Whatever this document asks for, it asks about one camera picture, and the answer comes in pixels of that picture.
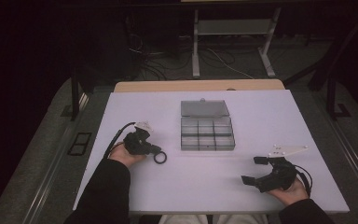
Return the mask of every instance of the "forearm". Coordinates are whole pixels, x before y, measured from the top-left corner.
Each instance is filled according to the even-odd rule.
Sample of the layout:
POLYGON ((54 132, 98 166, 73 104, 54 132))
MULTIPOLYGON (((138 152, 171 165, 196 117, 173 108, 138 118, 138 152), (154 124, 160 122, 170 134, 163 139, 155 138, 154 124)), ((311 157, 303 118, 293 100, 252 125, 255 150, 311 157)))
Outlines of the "forearm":
POLYGON ((333 220, 312 199, 293 203, 280 212, 282 224, 334 224, 333 220))
POLYGON ((65 223, 129 223, 130 182, 124 164, 103 159, 65 223))

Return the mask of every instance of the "dark background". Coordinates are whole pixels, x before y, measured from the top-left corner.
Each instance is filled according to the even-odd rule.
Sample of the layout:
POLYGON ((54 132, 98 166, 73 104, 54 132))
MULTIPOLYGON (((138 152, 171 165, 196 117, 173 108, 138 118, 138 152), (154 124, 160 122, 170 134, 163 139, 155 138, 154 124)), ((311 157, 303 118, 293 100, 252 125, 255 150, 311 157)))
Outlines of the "dark background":
MULTIPOLYGON (((103 3, 120 5, 125 2, 103 3)), ((350 7, 339 4, 315 7, 313 11, 309 8, 303 5, 284 7, 277 37, 309 32, 317 36, 344 35, 340 32, 342 27, 353 24, 358 18, 358 1, 350 7)), ((131 14, 130 27, 124 23, 128 13, 62 9, 53 1, 0 1, 0 195, 51 99, 71 76, 74 67, 78 68, 83 89, 92 92, 94 86, 114 85, 136 76, 136 59, 128 51, 128 32, 141 34, 151 45, 172 54, 175 53, 175 38, 192 34, 191 10, 137 9, 131 14)), ((213 10, 204 15, 217 14, 219 17, 237 15, 229 10, 226 15, 213 10)), ((339 74, 338 80, 358 101, 358 34, 340 58, 335 74, 339 74)))

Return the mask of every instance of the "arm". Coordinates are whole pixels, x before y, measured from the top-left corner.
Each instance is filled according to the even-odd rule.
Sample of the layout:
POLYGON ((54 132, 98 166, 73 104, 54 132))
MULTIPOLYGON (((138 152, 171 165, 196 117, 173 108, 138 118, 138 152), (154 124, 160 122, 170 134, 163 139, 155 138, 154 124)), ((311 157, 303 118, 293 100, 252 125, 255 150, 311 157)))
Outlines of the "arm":
POLYGON ((290 189, 274 189, 269 194, 286 205, 279 214, 282 224, 334 224, 324 210, 309 198, 304 186, 297 178, 290 189))
POLYGON ((101 160, 65 223, 129 223, 128 168, 144 158, 131 155, 123 144, 114 147, 109 158, 101 160))

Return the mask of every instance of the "white tabletop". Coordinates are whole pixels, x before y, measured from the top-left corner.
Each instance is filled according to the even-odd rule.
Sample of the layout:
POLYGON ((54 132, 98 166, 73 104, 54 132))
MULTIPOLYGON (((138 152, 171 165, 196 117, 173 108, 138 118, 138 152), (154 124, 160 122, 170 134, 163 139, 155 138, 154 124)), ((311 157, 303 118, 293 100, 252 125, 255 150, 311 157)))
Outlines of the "white tabletop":
MULTIPOLYGON (((152 155, 131 167, 130 210, 133 214, 243 214, 282 209, 275 198, 245 186, 241 175, 268 175, 270 165, 254 164, 273 145, 308 146, 286 158, 313 178, 311 198, 328 213, 348 212, 336 182, 316 147, 290 91, 114 92, 106 106, 76 205, 116 132, 132 121, 154 129, 147 141, 168 155, 155 164, 152 155), (229 152, 181 150, 180 103, 225 100, 236 146, 229 152)), ((133 127, 118 138, 121 141, 133 127)))

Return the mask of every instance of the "black ring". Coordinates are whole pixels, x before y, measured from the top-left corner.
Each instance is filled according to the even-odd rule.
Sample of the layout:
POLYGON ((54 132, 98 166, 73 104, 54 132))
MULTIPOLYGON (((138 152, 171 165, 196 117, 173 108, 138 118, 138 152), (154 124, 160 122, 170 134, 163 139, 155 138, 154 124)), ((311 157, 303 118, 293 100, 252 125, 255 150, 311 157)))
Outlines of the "black ring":
POLYGON ((154 156, 153 159, 155 160, 155 162, 156 162, 157 164, 162 164, 162 163, 164 163, 164 162, 167 160, 167 154, 165 154, 165 152, 163 152, 163 151, 160 151, 159 153, 155 154, 155 156, 154 156), (157 161, 157 160, 156 160, 156 157, 157 157, 159 154, 163 154, 163 155, 164 155, 164 160, 163 160, 163 161, 157 161))

